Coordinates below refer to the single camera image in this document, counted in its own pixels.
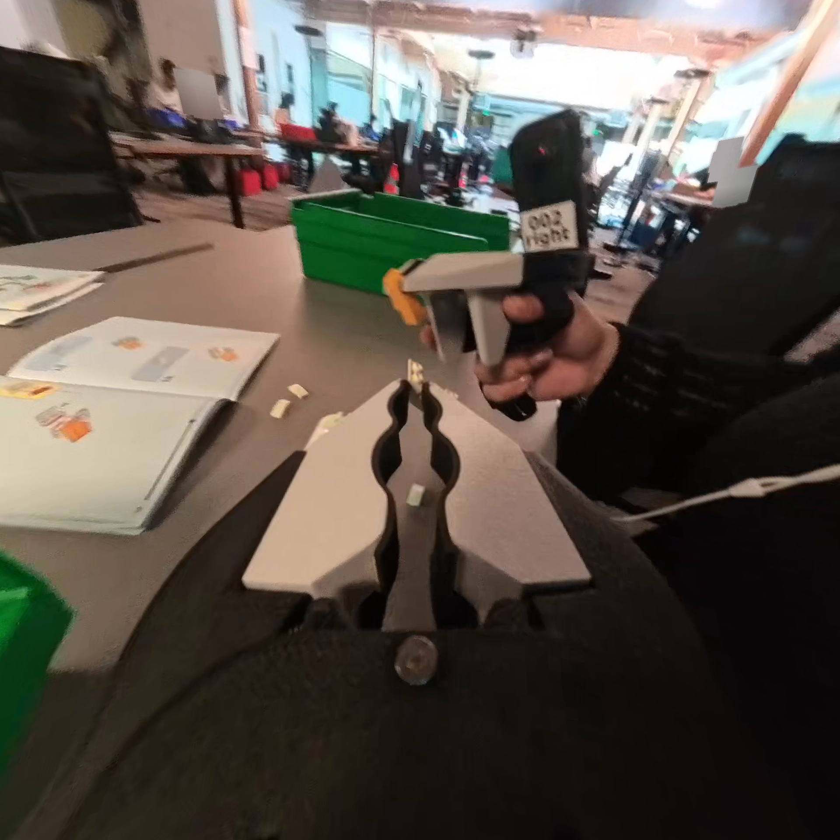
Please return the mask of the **person's right forearm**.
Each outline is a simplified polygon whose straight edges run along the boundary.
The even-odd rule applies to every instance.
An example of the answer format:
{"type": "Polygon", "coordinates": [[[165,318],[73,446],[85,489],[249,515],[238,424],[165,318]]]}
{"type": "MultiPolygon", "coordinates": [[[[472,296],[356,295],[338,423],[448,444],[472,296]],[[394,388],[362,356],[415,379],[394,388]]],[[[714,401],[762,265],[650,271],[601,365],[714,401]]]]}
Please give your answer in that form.
{"type": "Polygon", "coordinates": [[[838,344],[807,362],[700,353],[676,337],[615,324],[617,352],[588,396],[562,404],[556,466],[586,496],[676,487],[725,428],[773,399],[838,375],[838,344]]]}

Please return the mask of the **person's black sweater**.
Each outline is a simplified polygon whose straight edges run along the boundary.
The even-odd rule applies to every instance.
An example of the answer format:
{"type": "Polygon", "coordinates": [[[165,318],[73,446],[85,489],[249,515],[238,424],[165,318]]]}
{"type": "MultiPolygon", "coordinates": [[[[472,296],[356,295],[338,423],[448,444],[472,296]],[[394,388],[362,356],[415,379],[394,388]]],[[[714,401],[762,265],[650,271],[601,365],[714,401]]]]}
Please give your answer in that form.
{"type": "MultiPolygon", "coordinates": [[[[838,374],[776,396],[657,463],[699,497],[838,466],[838,374]]],[[[654,541],[729,694],[810,838],[838,838],[838,479],[666,517],[654,541]]]]}

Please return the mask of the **red boxes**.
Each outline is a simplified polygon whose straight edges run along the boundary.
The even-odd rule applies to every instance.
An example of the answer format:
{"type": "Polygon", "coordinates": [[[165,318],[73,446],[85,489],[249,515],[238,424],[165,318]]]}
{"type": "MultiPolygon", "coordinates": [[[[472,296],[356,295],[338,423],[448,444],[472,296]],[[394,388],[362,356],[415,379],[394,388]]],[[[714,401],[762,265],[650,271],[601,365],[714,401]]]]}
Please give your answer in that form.
{"type": "Polygon", "coordinates": [[[252,197],[262,192],[273,192],[280,184],[288,183],[289,177],[290,167],[284,161],[242,163],[238,166],[236,174],[238,194],[242,197],[252,197]]]}

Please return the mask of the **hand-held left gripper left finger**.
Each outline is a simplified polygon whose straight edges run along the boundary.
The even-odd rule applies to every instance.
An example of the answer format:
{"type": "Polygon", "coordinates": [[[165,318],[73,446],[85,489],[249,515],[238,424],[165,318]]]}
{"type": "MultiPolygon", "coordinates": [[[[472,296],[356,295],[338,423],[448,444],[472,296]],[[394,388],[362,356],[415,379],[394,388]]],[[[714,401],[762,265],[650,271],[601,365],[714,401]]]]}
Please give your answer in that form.
{"type": "Polygon", "coordinates": [[[405,423],[406,382],[394,381],[308,446],[244,588],[330,600],[360,627],[382,624],[400,556],[388,483],[405,423]]]}

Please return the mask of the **open instruction booklet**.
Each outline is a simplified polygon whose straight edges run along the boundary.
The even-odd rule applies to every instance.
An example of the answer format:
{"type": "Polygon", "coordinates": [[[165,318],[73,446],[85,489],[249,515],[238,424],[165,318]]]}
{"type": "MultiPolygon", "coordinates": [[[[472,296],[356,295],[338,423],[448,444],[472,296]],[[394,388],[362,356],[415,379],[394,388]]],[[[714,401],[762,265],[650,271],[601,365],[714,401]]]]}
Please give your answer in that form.
{"type": "Polygon", "coordinates": [[[2,376],[1,524],[135,536],[274,332],[114,317],[2,376]]]}

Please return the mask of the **orange lego piece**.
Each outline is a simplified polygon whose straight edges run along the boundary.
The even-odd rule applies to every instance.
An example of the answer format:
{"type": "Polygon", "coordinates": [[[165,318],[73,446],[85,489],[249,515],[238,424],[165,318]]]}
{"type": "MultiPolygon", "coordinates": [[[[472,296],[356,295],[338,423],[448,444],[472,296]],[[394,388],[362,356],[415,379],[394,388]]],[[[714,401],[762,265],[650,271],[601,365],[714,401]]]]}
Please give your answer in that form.
{"type": "Polygon", "coordinates": [[[384,294],[406,326],[421,327],[427,320],[426,308],[416,294],[403,288],[404,279],[400,269],[389,269],[382,279],[384,294]]]}

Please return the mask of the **closed instruction booklet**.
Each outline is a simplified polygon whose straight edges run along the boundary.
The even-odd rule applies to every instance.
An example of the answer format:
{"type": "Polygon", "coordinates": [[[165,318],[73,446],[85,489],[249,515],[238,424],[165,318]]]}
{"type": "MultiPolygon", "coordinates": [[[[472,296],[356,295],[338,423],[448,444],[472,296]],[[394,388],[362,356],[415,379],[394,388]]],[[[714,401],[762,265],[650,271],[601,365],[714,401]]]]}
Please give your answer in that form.
{"type": "Polygon", "coordinates": [[[98,290],[104,271],[1,265],[1,326],[10,327],[98,290]]]}

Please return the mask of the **person's right hand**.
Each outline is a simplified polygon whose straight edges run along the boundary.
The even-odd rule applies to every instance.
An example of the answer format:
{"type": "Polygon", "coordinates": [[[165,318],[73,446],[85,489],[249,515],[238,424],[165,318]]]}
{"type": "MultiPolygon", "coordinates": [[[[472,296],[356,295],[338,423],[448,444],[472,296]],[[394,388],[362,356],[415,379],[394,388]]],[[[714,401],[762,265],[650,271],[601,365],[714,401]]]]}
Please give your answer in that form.
{"type": "Polygon", "coordinates": [[[588,396],[600,384],[618,352],[619,333],[579,295],[572,292],[570,302],[571,320],[548,342],[510,354],[497,365],[476,362],[476,378],[489,402],[520,396],[538,403],[562,401],[588,396]]]}

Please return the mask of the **black office chair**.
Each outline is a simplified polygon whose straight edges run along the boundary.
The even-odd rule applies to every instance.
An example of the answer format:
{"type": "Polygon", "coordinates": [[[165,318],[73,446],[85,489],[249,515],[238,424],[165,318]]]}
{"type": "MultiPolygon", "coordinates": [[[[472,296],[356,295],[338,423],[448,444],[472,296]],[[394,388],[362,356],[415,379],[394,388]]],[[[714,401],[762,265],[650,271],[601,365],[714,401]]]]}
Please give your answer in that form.
{"type": "Polygon", "coordinates": [[[1,223],[14,245],[144,224],[121,174],[99,74],[1,48],[1,223]]]}
{"type": "Polygon", "coordinates": [[[838,310],[839,143],[786,136],[746,203],[714,210],[628,323],[715,354],[780,358],[838,310]]]}

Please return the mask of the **background wooden table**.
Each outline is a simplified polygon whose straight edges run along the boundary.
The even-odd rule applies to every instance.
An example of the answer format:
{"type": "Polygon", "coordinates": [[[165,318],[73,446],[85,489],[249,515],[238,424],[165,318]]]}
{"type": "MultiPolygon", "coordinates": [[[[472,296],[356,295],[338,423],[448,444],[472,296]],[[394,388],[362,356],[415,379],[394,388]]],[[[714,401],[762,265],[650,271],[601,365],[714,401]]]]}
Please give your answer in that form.
{"type": "Polygon", "coordinates": [[[136,138],[125,133],[109,133],[114,148],[130,152],[137,159],[185,160],[209,158],[222,161],[226,195],[233,225],[245,229],[242,196],[237,181],[236,161],[264,163],[263,150],[243,143],[201,143],[189,140],[161,140],[136,138]]]}

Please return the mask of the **green plastic bin with divider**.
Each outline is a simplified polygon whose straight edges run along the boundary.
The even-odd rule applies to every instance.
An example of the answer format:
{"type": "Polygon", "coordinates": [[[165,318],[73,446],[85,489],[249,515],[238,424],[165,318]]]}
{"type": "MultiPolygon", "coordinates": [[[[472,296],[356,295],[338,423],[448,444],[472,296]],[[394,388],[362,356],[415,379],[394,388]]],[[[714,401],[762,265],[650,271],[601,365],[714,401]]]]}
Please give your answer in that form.
{"type": "Polygon", "coordinates": [[[42,577],[1,553],[1,776],[26,736],[74,612],[42,577]]]}

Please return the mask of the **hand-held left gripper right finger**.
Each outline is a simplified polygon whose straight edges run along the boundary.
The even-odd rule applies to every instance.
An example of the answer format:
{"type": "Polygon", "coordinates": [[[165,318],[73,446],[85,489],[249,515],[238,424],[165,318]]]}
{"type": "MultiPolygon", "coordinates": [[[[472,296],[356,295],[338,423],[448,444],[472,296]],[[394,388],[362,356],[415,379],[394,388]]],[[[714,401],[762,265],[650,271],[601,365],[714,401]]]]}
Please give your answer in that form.
{"type": "Polygon", "coordinates": [[[421,392],[443,483],[429,561],[436,624],[482,624],[499,602],[589,587],[591,573],[524,450],[435,384],[421,392]]]}

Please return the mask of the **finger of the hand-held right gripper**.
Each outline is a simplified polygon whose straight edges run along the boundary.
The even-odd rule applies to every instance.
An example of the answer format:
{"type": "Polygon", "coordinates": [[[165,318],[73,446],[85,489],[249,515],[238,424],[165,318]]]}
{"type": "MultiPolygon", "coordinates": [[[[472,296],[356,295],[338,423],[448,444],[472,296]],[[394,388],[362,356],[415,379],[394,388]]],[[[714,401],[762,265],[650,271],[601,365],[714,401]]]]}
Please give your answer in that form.
{"type": "Polygon", "coordinates": [[[495,291],[424,293],[427,318],[441,362],[472,350],[483,365],[497,365],[502,361],[511,332],[501,306],[503,298],[502,293],[495,291]]]}
{"type": "Polygon", "coordinates": [[[518,288],[524,255],[519,253],[452,253],[421,260],[403,276],[409,293],[483,291],[518,288]]]}

